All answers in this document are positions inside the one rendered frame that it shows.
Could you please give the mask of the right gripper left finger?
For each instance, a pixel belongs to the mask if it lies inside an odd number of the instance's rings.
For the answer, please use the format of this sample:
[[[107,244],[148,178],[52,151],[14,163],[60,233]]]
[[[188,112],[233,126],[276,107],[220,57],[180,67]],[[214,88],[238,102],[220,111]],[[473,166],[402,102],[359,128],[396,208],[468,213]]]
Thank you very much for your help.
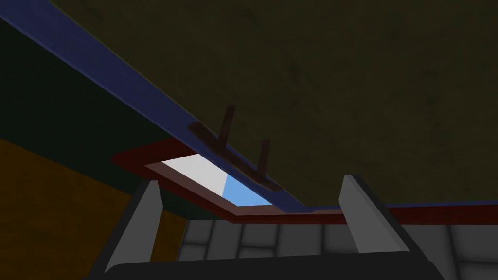
[[[94,262],[91,274],[103,275],[119,264],[150,262],[162,211],[158,182],[142,182]]]

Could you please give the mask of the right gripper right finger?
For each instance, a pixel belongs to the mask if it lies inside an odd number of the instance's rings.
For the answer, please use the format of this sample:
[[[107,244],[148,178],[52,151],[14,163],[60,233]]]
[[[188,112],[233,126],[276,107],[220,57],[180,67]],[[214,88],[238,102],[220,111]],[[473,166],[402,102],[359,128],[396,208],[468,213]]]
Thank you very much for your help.
[[[427,259],[359,175],[344,177],[338,201],[359,253],[410,252]]]

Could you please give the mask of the red-framed window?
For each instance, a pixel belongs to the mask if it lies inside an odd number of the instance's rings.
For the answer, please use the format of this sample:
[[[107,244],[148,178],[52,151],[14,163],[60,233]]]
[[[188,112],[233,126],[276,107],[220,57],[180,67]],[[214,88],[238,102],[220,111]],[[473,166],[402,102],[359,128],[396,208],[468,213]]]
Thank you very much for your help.
[[[245,224],[345,224],[338,208],[313,210],[283,192],[257,191],[267,205],[240,206],[223,197],[228,175],[175,138],[120,152],[112,162],[213,215]],[[498,202],[455,206],[395,206],[401,224],[498,225]]]

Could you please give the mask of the olive cupboard door, blue edge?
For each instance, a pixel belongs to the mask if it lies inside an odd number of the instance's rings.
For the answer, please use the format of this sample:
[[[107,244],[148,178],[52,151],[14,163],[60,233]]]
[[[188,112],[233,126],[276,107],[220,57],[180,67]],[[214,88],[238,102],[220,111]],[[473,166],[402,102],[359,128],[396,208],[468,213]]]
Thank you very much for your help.
[[[279,206],[498,201],[498,0],[0,0],[5,18]]]

